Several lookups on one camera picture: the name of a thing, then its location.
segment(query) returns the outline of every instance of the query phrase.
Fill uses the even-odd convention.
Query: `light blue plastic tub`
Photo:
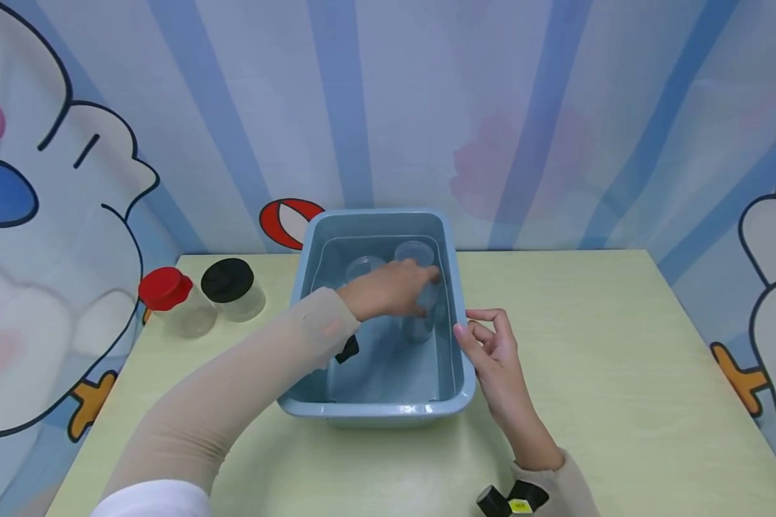
[[[356,332],[360,353],[304,377],[279,399],[297,417],[356,428],[416,427],[465,409],[474,396],[474,367],[452,326],[466,324],[463,287],[448,220],[428,209],[336,210],[308,225],[296,274],[293,305],[321,287],[337,289],[361,256],[388,262],[404,241],[431,246],[443,272],[437,284],[431,338],[406,343],[396,317],[377,317]]]

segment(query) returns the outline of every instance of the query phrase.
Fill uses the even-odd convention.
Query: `blue nose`
[[[0,228],[28,223],[37,209],[37,195],[29,181],[0,160]]]

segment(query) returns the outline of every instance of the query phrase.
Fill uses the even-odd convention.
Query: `hand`
[[[454,335],[474,364],[491,417],[509,440],[515,462],[526,470],[561,468],[563,454],[529,397],[506,311],[466,310],[466,316],[471,319],[468,328],[454,325]],[[475,320],[492,322],[494,331]]]
[[[391,315],[425,316],[417,296],[428,282],[439,282],[437,266],[420,267],[412,259],[390,261],[381,268],[355,278],[337,294],[359,321]]]

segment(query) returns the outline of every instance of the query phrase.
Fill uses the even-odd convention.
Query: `wooden table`
[[[194,279],[221,256],[183,256]],[[180,342],[150,320],[49,515],[87,516],[144,412],[288,306],[299,256],[243,256],[267,306]],[[604,516],[776,517],[776,459],[645,251],[466,252],[466,306],[508,310],[535,405]],[[477,396],[426,429],[354,431],[268,408],[213,489],[215,516],[480,516],[507,443]]]

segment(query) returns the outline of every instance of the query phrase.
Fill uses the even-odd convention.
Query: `arm sleeve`
[[[515,480],[525,481],[546,490],[548,500],[535,511],[539,517],[600,517],[595,500],[583,479],[583,473],[569,453],[563,453],[563,466],[558,470],[523,470],[512,463]]]
[[[226,453],[275,399],[340,353],[359,322],[328,288],[308,295],[171,388],[144,415],[104,498],[150,480],[209,494]]]

